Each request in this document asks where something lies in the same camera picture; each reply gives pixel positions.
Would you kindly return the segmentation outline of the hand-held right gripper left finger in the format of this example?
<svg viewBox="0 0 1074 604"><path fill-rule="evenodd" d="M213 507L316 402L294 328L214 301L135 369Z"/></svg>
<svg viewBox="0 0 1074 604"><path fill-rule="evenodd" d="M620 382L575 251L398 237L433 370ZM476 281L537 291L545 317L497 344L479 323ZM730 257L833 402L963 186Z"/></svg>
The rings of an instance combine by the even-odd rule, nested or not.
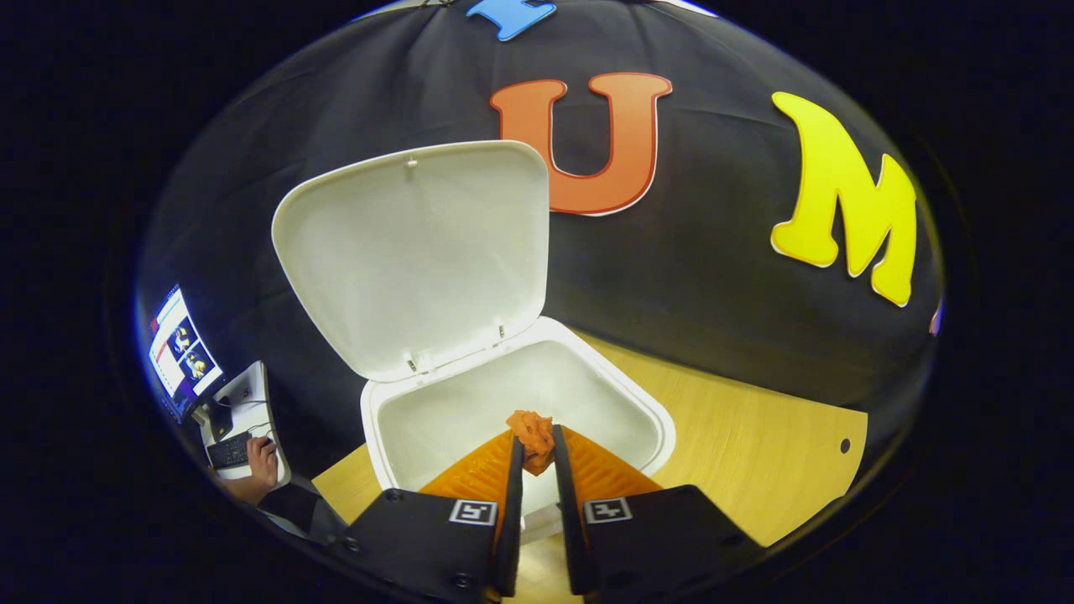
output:
<svg viewBox="0 0 1074 604"><path fill-rule="evenodd" d="M498 603L516 593L524 447L503 432L417 491L389 488L326 553L388 603Z"/></svg>

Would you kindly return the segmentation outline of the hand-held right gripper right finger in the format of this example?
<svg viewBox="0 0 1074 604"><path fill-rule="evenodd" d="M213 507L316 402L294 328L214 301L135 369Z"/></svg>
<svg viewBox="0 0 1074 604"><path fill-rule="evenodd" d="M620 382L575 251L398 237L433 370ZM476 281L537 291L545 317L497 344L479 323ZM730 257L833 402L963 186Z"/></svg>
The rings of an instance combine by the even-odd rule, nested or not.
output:
<svg viewBox="0 0 1074 604"><path fill-rule="evenodd" d="M694 485L664 488L554 425L571 591L586 601L690 601L755 566L764 547Z"/></svg>

